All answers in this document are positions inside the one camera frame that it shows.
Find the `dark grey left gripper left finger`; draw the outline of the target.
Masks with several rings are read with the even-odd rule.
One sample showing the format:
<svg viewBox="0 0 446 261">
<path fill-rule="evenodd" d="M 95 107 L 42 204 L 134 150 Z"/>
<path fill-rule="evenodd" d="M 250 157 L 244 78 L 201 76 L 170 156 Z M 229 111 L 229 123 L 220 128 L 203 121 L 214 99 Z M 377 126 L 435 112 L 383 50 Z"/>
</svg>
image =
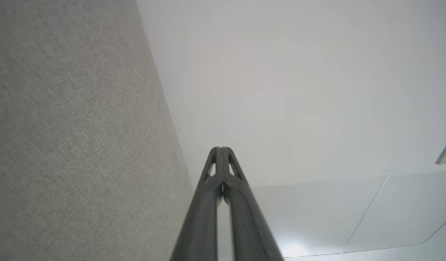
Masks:
<svg viewBox="0 0 446 261">
<path fill-rule="evenodd" d="M 217 208 L 222 197 L 222 148 L 210 150 L 170 261 L 217 261 Z"/>
</svg>

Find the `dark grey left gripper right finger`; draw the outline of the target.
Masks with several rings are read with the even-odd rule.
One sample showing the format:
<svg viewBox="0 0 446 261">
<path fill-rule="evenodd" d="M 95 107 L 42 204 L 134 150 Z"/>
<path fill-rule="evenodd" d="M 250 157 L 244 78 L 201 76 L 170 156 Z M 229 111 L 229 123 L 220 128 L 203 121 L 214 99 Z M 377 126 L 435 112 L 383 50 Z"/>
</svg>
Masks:
<svg viewBox="0 0 446 261">
<path fill-rule="evenodd" d="M 283 261 L 232 149 L 222 147 L 223 195 L 230 208 L 234 261 Z"/>
</svg>

